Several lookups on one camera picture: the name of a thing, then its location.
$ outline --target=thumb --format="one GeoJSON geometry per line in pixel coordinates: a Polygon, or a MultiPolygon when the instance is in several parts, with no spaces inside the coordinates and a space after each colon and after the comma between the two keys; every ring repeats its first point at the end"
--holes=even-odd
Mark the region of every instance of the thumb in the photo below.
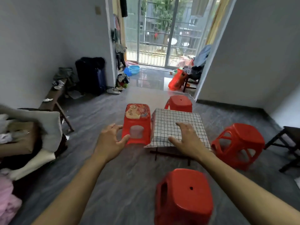
{"type": "Polygon", "coordinates": [[[122,138],[122,140],[120,140],[117,144],[121,147],[121,148],[124,148],[125,147],[125,144],[128,142],[130,138],[130,135],[126,135],[122,138]]]}
{"type": "Polygon", "coordinates": [[[172,136],[169,136],[168,139],[177,148],[181,145],[181,142],[172,136]]]}

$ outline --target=red stool with printed design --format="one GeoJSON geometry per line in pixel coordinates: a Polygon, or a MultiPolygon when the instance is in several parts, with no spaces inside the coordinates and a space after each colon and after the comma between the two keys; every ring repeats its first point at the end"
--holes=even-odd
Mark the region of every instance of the red stool with printed design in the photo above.
{"type": "Polygon", "coordinates": [[[151,141],[151,114],[146,104],[128,104],[126,107],[122,138],[130,134],[132,126],[143,127],[141,138],[130,138],[127,144],[150,144],[151,141]]]}
{"type": "Polygon", "coordinates": [[[177,110],[177,111],[183,111],[189,113],[193,112],[192,102],[188,99],[188,97],[184,95],[170,96],[165,106],[165,109],[168,109],[169,106],[170,106],[170,110],[177,110]]]}
{"type": "Polygon", "coordinates": [[[212,142],[212,148],[216,150],[216,156],[223,162],[235,169],[247,170],[263,151],[265,141],[258,130],[252,125],[235,123],[225,130],[212,142]],[[231,140],[228,147],[220,146],[220,139],[231,140]],[[246,161],[241,160],[240,151],[245,150],[246,161]]]}
{"type": "Polygon", "coordinates": [[[199,171],[175,169],[156,186],[155,225],[204,225],[212,210],[210,187],[199,171]]]}

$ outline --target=tree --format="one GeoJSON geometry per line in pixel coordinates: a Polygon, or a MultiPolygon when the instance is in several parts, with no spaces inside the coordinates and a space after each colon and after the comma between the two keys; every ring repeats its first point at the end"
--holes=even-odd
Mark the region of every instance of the tree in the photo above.
{"type": "MultiPolygon", "coordinates": [[[[168,45],[168,37],[173,19],[175,0],[148,0],[154,3],[153,14],[156,19],[156,24],[161,32],[165,32],[163,37],[163,45],[168,45]]],[[[178,10],[176,15],[177,21],[182,21],[183,13],[186,9],[186,3],[191,0],[179,0],[178,10]]],[[[142,0],[141,13],[147,11],[147,0],[142,0]]]]}

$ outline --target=suitcase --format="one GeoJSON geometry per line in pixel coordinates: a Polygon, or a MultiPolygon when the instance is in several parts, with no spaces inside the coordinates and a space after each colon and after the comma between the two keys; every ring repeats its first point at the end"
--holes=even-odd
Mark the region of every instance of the suitcase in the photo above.
{"type": "Polygon", "coordinates": [[[82,57],[75,62],[81,92],[101,95],[106,90],[105,60],[102,57],[82,57]]]}

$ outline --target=checkered tablecloth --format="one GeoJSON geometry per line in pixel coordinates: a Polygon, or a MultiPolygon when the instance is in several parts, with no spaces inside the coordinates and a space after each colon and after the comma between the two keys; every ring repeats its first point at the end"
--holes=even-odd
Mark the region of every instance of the checkered tablecloth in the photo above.
{"type": "Polygon", "coordinates": [[[152,128],[154,128],[153,138],[151,143],[145,147],[174,147],[174,145],[169,142],[168,136],[173,136],[181,140],[181,131],[179,126],[176,125],[176,122],[183,122],[193,126],[205,147],[211,151],[199,114],[157,108],[152,114],[152,119],[154,123],[154,126],[152,126],[152,128]]]}

